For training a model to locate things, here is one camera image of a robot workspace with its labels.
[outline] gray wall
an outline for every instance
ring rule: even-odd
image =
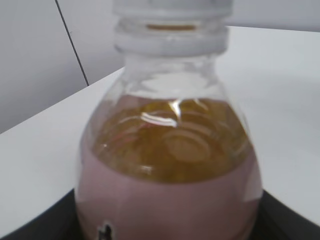
[[[320,0],[234,0],[231,25],[320,32]]]
[[[90,84],[123,66],[114,48],[116,0],[59,0],[63,17]]]
[[[54,0],[1,0],[0,35],[0,133],[86,87]]]

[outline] white tabletop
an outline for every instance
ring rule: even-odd
[[[320,225],[320,33],[231,28],[217,71],[245,112],[264,188]],[[117,71],[0,135],[0,237],[76,182],[81,133]]]

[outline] liquid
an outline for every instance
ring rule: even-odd
[[[82,145],[77,206],[87,239],[245,240],[261,183],[231,107],[209,99],[124,97]]]

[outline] black tray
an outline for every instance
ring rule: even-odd
[[[76,216],[74,191],[2,240],[84,240]],[[249,240],[320,240],[320,227],[264,192]]]

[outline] plastic bottle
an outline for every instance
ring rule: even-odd
[[[246,240],[262,196],[253,145],[215,74],[229,0],[118,0],[122,76],[81,141],[87,240]]]

